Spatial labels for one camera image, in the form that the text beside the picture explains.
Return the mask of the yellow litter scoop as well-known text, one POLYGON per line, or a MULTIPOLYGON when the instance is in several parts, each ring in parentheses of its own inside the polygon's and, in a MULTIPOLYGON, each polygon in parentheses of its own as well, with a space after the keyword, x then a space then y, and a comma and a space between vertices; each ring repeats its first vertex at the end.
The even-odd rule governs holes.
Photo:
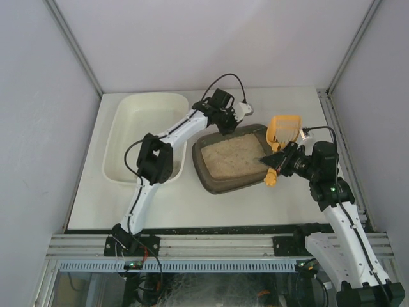
POLYGON ((298 139, 301 123, 302 118, 298 115, 277 115, 271 119, 266 130, 266 142, 272 150, 268 157, 298 139))

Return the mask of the dark grey litter box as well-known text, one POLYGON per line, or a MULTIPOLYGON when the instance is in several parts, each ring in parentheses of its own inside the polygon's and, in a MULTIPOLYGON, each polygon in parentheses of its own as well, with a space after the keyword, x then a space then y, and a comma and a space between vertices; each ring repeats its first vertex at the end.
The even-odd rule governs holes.
POLYGON ((192 161, 202 186, 223 194, 263 182, 268 166, 259 160, 273 154, 266 131, 267 126, 252 124, 226 136, 200 137, 192 146, 192 161))

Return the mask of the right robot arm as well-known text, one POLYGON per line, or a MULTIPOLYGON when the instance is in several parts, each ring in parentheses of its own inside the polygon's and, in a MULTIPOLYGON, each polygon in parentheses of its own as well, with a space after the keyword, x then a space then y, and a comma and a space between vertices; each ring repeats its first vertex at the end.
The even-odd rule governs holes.
POLYGON ((355 198, 338 175, 335 143, 318 141, 311 155, 295 142, 262 157, 274 176, 298 175, 309 183, 310 194, 336 234, 339 249, 318 224, 299 227, 295 237, 318 261, 335 286, 338 306, 399 306, 405 298, 400 282, 393 282, 377 259, 359 219, 355 198))

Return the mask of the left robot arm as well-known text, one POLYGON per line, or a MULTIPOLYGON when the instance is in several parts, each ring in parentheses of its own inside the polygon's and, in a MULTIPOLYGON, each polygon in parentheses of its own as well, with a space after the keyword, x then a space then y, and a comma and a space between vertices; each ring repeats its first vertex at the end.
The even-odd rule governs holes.
POLYGON ((230 93, 217 88, 211 97, 193 104, 187 115, 165 132, 147 133, 130 145, 124 163, 137 177, 137 187, 123 219, 112 228, 112 236, 123 250, 134 253, 141 245, 137 236, 144 228, 148 205, 173 172, 174 151, 211 125, 222 135, 231 134, 252 113, 246 99, 235 102, 230 93))

